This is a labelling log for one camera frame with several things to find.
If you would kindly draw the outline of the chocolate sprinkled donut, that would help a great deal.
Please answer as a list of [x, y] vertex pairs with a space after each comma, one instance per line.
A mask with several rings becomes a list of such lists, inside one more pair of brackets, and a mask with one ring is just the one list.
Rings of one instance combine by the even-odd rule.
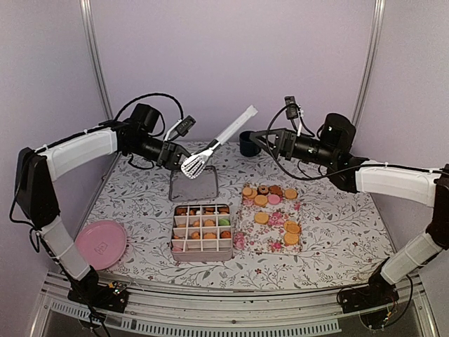
[[257, 188], [257, 193], [261, 195], [268, 195], [269, 194], [269, 187], [266, 185], [260, 185]]

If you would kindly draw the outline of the metal tin lid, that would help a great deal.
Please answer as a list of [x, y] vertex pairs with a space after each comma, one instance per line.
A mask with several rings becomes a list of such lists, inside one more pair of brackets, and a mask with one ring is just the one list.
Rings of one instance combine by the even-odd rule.
[[189, 179], [181, 171], [170, 175], [168, 198], [170, 201], [201, 201], [215, 199], [219, 195], [217, 170], [207, 166], [195, 179]]

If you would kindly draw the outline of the white handled food tongs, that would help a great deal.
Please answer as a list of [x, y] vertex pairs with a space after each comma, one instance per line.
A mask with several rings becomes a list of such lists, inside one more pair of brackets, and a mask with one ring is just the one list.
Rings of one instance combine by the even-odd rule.
[[181, 172], [188, 179], [197, 178], [205, 169], [212, 155], [257, 113], [258, 110], [253, 105], [250, 105], [238, 118], [236, 118], [225, 130], [210, 141], [202, 150], [187, 157], [181, 164]]

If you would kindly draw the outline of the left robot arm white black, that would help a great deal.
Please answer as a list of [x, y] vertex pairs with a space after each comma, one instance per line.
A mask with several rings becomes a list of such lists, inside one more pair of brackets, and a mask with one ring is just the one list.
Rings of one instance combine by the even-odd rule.
[[45, 248], [90, 305], [104, 299], [104, 289], [62, 223], [53, 183], [94, 159], [120, 152], [140, 156], [170, 171], [178, 170], [181, 156], [189, 156], [189, 152], [174, 141], [185, 136], [195, 120], [180, 117], [160, 140], [152, 134], [160, 117], [160, 111], [139, 103], [123, 121], [105, 121], [51, 145], [35, 150], [25, 147], [19, 152], [12, 205], [24, 213], [23, 222], [30, 227], [34, 248]]

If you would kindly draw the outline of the dark blue mug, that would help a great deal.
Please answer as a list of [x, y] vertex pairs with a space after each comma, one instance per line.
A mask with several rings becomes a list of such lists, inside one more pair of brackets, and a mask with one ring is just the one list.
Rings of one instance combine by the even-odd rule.
[[244, 157], [255, 157], [261, 152], [261, 148], [251, 139], [252, 131], [243, 131], [239, 134], [239, 151]]

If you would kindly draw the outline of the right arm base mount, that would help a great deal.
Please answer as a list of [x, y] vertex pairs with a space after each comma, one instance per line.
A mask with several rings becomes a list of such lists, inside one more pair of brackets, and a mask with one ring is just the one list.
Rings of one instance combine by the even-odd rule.
[[393, 304], [399, 300], [399, 295], [395, 286], [385, 289], [370, 285], [358, 288], [348, 286], [338, 291], [336, 300], [343, 313], [350, 313]]

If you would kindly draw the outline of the green sandwich cookie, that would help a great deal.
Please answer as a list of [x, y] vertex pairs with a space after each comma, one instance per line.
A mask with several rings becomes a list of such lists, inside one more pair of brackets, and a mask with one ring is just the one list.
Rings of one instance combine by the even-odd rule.
[[219, 219], [219, 226], [230, 226], [230, 220], [227, 218]]

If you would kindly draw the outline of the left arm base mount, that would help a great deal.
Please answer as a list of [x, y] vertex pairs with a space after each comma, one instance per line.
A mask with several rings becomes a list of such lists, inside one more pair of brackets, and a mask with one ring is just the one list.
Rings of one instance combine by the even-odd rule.
[[129, 292], [119, 283], [112, 282], [108, 285], [97, 282], [75, 282], [67, 298], [76, 303], [90, 305], [95, 309], [124, 313], [128, 304]]

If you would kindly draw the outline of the aluminium front rail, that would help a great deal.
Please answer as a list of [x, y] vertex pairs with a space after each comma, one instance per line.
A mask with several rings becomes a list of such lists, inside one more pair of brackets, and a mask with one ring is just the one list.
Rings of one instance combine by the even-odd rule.
[[89, 319], [68, 299], [69, 282], [54, 272], [40, 290], [31, 336], [438, 336], [418, 276], [401, 281], [394, 304], [345, 312], [338, 288], [237, 290], [179, 286], [121, 278], [128, 292], [122, 313]]

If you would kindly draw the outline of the left aluminium corner post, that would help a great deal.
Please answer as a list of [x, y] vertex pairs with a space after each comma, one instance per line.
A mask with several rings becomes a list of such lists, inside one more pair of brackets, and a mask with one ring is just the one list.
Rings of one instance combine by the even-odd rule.
[[91, 59], [93, 67], [93, 74], [95, 78], [96, 87], [100, 97], [102, 110], [106, 120], [112, 120], [114, 118], [114, 112], [109, 99], [109, 93], [105, 81], [105, 76], [102, 69], [100, 52], [98, 48], [98, 42], [95, 34], [95, 25], [93, 20], [93, 12], [91, 1], [80, 0], [81, 19], [83, 23], [84, 34], [86, 37], [86, 43], [88, 47], [88, 54]]

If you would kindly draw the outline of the brown flower cookie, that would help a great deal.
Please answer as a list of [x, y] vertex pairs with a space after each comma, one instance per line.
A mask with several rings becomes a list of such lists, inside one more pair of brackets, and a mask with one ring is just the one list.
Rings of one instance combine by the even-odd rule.
[[278, 185], [272, 185], [272, 186], [269, 187], [269, 193], [270, 194], [275, 194], [275, 195], [278, 195], [278, 196], [282, 197], [283, 196], [283, 189], [280, 186], [278, 186]]

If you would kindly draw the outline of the pink round plate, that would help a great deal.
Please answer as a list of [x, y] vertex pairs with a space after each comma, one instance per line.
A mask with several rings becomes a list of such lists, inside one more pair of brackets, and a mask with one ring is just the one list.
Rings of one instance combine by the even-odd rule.
[[101, 220], [85, 226], [75, 239], [81, 256], [95, 270], [105, 270], [124, 255], [127, 234], [119, 223]]

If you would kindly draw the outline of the metal cookie tin with dividers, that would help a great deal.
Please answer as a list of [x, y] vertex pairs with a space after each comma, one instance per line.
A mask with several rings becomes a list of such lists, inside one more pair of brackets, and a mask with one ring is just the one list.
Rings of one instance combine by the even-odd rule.
[[[219, 226], [227, 218], [230, 226]], [[183, 252], [172, 252], [174, 246]], [[225, 262], [233, 256], [233, 231], [227, 204], [176, 206], [170, 238], [174, 260], [184, 263]]]

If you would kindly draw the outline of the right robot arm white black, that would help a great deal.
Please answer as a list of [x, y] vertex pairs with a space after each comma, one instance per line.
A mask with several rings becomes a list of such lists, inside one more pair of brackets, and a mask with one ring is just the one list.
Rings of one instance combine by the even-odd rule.
[[430, 224], [374, 271], [363, 300], [379, 305], [390, 287], [448, 249], [448, 168], [408, 168], [355, 157], [350, 149], [356, 128], [337, 113], [326, 116], [313, 138], [286, 128], [250, 133], [250, 140], [273, 159], [299, 159], [326, 167], [325, 177], [339, 190], [367, 192], [416, 201], [433, 209]]

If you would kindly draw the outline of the round embossed biscuit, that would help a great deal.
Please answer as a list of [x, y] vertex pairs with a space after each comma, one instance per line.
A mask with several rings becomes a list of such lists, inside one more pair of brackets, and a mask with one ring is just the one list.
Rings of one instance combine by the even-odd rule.
[[283, 240], [285, 242], [285, 245], [293, 246], [299, 243], [300, 238], [297, 233], [287, 232], [284, 234]]

